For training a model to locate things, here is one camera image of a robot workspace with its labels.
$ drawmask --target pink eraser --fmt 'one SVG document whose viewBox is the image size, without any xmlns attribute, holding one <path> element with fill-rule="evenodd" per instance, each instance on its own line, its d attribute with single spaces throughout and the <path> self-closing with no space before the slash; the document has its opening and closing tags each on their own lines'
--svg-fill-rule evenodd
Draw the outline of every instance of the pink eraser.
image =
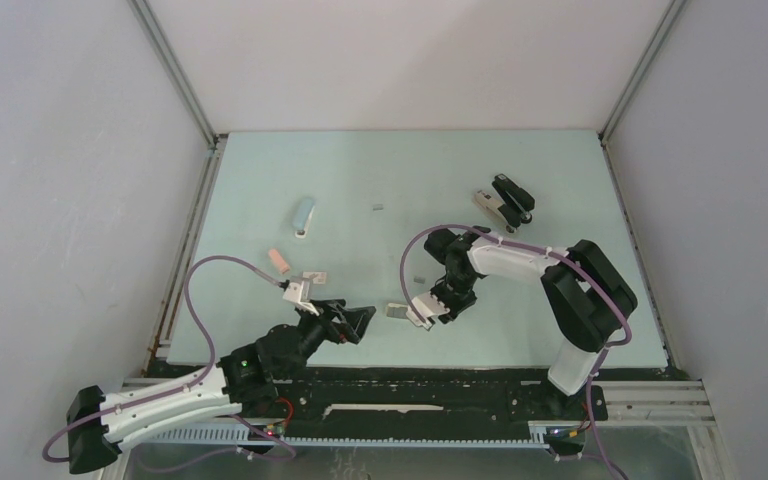
<svg viewBox="0 0 768 480">
<path fill-rule="evenodd" d="M 269 260 L 272 261 L 272 265 L 275 265 L 275 268 L 278 269 L 278 273 L 281 275 L 290 271 L 290 265 L 284 260 L 284 257 L 278 253 L 278 250 L 274 248 L 269 249 Z"/>
</svg>

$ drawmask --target pink object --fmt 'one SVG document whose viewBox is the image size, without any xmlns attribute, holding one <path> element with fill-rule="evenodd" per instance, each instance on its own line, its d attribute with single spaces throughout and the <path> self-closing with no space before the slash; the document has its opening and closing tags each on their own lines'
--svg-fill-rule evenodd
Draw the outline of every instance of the pink object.
<svg viewBox="0 0 768 480">
<path fill-rule="evenodd" d="M 269 260 L 272 261 L 272 265 L 275 265 L 275 268 L 281 275 L 290 271 L 290 265 L 284 260 L 284 257 L 281 256 L 278 250 L 274 248 L 269 249 Z"/>
</svg>

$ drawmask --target light green table surface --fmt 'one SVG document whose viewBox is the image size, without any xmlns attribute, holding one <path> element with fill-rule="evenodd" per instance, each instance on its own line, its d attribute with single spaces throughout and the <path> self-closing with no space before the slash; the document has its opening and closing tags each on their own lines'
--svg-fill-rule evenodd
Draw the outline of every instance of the light green table surface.
<svg viewBox="0 0 768 480">
<path fill-rule="evenodd" d="M 275 247 L 293 268 L 325 271 L 313 298 L 345 298 L 379 312 L 360 345 L 325 344 L 311 365 L 403 367 L 545 366 L 562 335 L 542 286 L 488 277 L 478 302 L 455 322 L 426 332 L 384 316 L 403 302 L 398 262 L 408 240 L 441 223 L 490 225 L 475 190 L 505 173 L 536 199 L 534 221 L 516 238 L 569 247 L 599 244 L 640 299 L 634 340 L 614 349 L 608 367 L 663 367 L 666 357 L 602 150 L 592 131 L 393 131 L 235 133 L 228 140 L 194 259 L 246 259 L 278 275 Z M 290 225 L 303 196 L 316 199 L 304 240 Z M 383 210 L 373 211 L 374 204 Z M 443 274 L 417 244 L 408 259 L 412 295 Z M 217 354 L 253 342 L 298 316 L 281 291 L 235 264 L 205 265 L 191 285 Z M 185 308 L 178 312 L 171 363 L 203 363 L 207 347 Z"/>
</svg>

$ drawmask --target wall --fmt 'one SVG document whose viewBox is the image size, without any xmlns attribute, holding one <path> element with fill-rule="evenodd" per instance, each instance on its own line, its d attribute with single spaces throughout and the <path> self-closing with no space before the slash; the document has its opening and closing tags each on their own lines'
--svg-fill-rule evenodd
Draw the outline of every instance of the wall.
<svg viewBox="0 0 768 480">
<path fill-rule="evenodd" d="M 612 153 L 673 346 L 768 478 L 768 2 L 691 2 Z"/>
<path fill-rule="evenodd" d="M 229 132 L 599 129 L 669 0 L 151 3 Z"/>
<path fill-rule="evenodd" d="M 0 479 L 144 359 L 205 151 L 127 2 L 0 1 Z"/>
</svg>

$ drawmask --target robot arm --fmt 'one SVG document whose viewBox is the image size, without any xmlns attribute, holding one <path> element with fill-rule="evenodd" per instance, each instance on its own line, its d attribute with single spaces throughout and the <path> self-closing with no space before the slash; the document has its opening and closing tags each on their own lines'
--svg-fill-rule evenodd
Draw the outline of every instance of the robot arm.
<svg viewBox="0 0 768 480">
<path fill-rule="evenodd" d="M 542 283 L 564 335 L 548 380 L 565 396 L 581 390 L 599 352 L 621 327 L 598 294 L 592 289 L 583 290 L 579 285 L 582 279 L 555 258 L 499 245 L 473 232 L 458 236 L 450 230 L 432 232 L 424 247 L 446 267 L 445 276 L 430 291 L 413 299 L 414 306 L 425 318 L 419 318 L 411 310 L 407 314 L 414 324 L 426 329 L 430 329 L 435 320 L 449 323 L 472 306 L 477 300 L 473 286 L 487 275 Z M 626 318 L 637 308 L 637 297 L 595 243 L 581 240 L 572 248 L 555 252 L 578 263 L 608 293 Z"/>
<path fill-rule="evenodd" d="M 155 435 L 198 420 L 221 415 L 256 414 L 256 407 L 278 397 L 274 380 L 304 368 L 325 342 L 359 343 L 375 307 L 345 308 L 345 300 L 310 300 L 310 280 L 293 278 L 281 285 L 293 303 L 297 326 L 278 325 L 256 340 L 220 358 L 198 385 L 187 387 L 205 368 L 140 390 L 103 394 L 98 386 L 75 397 L 68 423 L 109 408 L 112 413 L 68 432 L 69 472 L 86 473 L 109 465 L 116 457 Z M 170 390 L 180 391 L 164 395 Z M 144 403 L 126 409 L 127 402 Z"/>
</svg>

